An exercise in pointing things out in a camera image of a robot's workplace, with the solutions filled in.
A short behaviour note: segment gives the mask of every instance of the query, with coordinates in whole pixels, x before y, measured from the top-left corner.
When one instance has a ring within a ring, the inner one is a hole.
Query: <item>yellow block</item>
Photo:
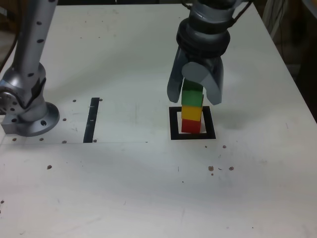
[[[202,117],[202,110],[202,107],[182,105],[182,119],[200,121]]]

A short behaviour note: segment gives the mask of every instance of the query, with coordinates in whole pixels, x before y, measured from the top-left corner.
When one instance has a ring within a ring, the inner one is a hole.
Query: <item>red block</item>
[[[201,121],[182,119],[182,133],[199,134]]]

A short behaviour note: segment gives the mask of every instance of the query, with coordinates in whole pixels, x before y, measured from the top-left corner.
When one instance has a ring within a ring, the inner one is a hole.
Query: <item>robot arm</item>
[[[167,86],[172,102],[179,99],[183,79],[200,83],[211,103],[221,102],[223,66],[230,35],[227,28],[235,8],[243,0],[198,0],[177,32],[179,45]],[[36,136],[52,129],[59,120],[55,105],[45,102],[46,72],[40,58],[57,0],[29,0],[12,66],[0,81],[0,109],[6,112],[6,134]]]
[[[183,79],[201,84],[208,100],[221,103],[223,65],[221,56],[225,53],[231,27],[243,12],[232,18],[235,8],[243,0],[198,0],[191,7],[189,17],[178,28],[176,53],[173,69],[167,85],[170,101],[177,102]]]
[[[56,5],[57,0],[29,0],[12,66],[0,81],[6,134],[40,135],[59,120],[57,107],[43,98],[46,72],[40,64]]]

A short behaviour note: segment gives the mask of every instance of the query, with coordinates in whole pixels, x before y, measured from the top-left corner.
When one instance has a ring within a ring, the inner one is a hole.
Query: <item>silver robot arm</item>
[[[29,0],[12,66],[0,81],[0,109],[6,134],[36,136],[59,120],[56,106],[45,102],[46,72],[40,63],[57,0]]]

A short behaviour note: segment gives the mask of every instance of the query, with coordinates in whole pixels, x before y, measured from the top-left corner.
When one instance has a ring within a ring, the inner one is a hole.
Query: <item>black tape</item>
[[[89,107],[88,119],[84,135],[84,143],[92,143],[94,139],[95,125],[97,120],[99,98],[92,98]]]

